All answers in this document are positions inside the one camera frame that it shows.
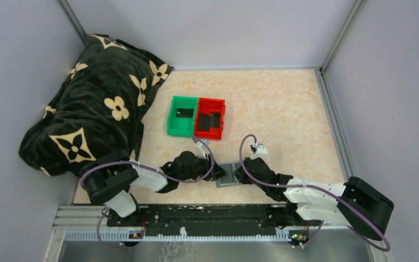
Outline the grey leather card holder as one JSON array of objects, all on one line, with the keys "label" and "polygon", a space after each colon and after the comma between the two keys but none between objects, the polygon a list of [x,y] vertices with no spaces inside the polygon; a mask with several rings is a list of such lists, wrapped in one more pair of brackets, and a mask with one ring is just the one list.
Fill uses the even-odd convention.
[{"label": "grey leather card holder", "polygon": [[241,168],[241,164],[239,162],[223,163],[219,166],[225,171],[225,175],[216,180],[217,188],[242,185],[235,175],[236,171]]}]

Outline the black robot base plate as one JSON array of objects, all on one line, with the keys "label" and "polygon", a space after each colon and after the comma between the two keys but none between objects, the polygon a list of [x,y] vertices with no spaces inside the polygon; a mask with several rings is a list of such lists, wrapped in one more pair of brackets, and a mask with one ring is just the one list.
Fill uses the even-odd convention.
[{"label": "black robot base plate", "polygon": [[296,213],[295,204],[183,205],[148,204],[121,218],[111,210],[109,227],[138,227],[145,236],[177,236],[185,228],[188,236],[271,236],[276,230],[307,225]]}]

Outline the grey credit card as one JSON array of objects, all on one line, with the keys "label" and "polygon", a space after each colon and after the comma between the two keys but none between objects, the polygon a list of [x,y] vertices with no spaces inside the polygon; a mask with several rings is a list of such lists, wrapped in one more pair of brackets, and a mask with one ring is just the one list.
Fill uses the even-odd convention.
[{"label": "grey credit card", "polygon": [[194,109],[193,108],[177,108],[176,117],[177,118],[193,118]]}]

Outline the dark credit card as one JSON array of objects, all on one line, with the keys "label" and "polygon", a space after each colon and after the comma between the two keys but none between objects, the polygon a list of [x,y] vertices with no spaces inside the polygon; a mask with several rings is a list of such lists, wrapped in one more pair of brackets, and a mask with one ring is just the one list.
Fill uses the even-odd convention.
[{"label": "dark credit card", "polygon": [[209,128],[220,128],[221,125],[221,113],[211,112],[209,116]]},{"label": "dark credit card", "polygon": [[198,127],[197,130],[199,132],[208,132],[209,128],[209,116],[206,114],[199,114],[198,116]]}]

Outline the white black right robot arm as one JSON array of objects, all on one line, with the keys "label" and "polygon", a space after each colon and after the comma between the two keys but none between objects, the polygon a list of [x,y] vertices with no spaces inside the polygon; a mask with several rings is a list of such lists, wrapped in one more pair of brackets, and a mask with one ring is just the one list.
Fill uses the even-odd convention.
[{"label": "white black right robot arm", "polygon": [[235,176],[254,184],[275,201],[292,204],[285,210],[292,225],[320,220],[350,226],[360,235],[381,241],[394,203],[359,177],[342,183],[315,183],[275,173],[260,158],[246,158]]}]

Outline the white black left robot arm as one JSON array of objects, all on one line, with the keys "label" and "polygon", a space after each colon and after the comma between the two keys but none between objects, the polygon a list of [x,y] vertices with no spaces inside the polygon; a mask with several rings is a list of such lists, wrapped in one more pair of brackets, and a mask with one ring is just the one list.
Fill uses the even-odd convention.
[{"label": "white black left robot arm", "polygon": [[126,157],[124,150],[108,154],[80,171],[81,187],[93,205],[105,205],[129,226],[140,222],[141,210],[129,187],[134,184],[158,193],[168,193],[183,182],[215,181],[226,175],[211,154],[197,156],[183,151],[158,169]]}]

